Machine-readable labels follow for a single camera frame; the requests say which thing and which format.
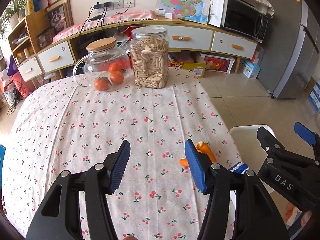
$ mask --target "table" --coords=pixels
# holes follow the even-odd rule
[[[2,186],[8,219],[23,236],[61,171],[86,171],[126,139],[131,156],[120,188],[107,196],[119,239],[197,238],[208,196],[178,162],[185,140],[210,144],[226,168],[241,158],[201,80],[182,69],[170,68],[169,75],[163,89],[137,87],[131,78],[121,90],[99,93],[66,78],[27,97],[10,134]],[[89,239],[82,192],[80,212]]]

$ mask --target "glass teapot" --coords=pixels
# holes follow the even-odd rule
[[[116,46],[115,38],[94,41],[87,46],[88,55],[82,57],[73,68],[73,79],[82,87],[92,86],[97,91],[117,90],[129,79],[129,57]],[[76,79],[76,70],[84,64],[84,79],[87,84],[80,84]]]

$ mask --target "teapot handle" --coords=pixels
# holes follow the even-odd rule
[[[83,62],[85,59],[87,59],[89,57],[89,55],[86,55],[84,57],[82,57],[81,59],[78,60],[78,62],[75,64],[75,66],[73,67],[73,71],[72,71],[72,75],[73,75],[73,80],[81,87],[89,87],[90,85],[82,85],[82,84],[79,84],[79,82],[77,81],[76,79],[76,71],[77,71],[77,68],[79,66],[79,64],[81,62]]]

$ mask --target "jar lid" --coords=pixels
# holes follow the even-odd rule
[[[131,34],[134,39],[161,38],[167,35],[167,29],[160,26],[145,26],[132,30]]]
[[[116,44],[116,38],[104,38],[91,42],[87,46],[87,51],[101,51],[105,49],[110,49]]]

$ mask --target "blue gripper pad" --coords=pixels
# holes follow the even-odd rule
[[[294,131],[309,145],[316,145],[316,136],[307,127],[299,122],[294,124]]]
[[[128,141],[124,142],[124,145],[121,145],[117,154],[119,154],[118,159],[116,160],[115,165],[110,174],[110,186],[109,191],[111,194],[114,193],[116,189],[119,188],[124,170],[127,166],[129,157],[130,157],[130,143]]]
[[[184,153],[186,155],[189,168],[196,184],[196,187],[204,194],[207,190],[207,185],[205,184],[204,170],[202,169],[200,160],[197,155],[198,152],[191,139],[187,140],[184,145]]]

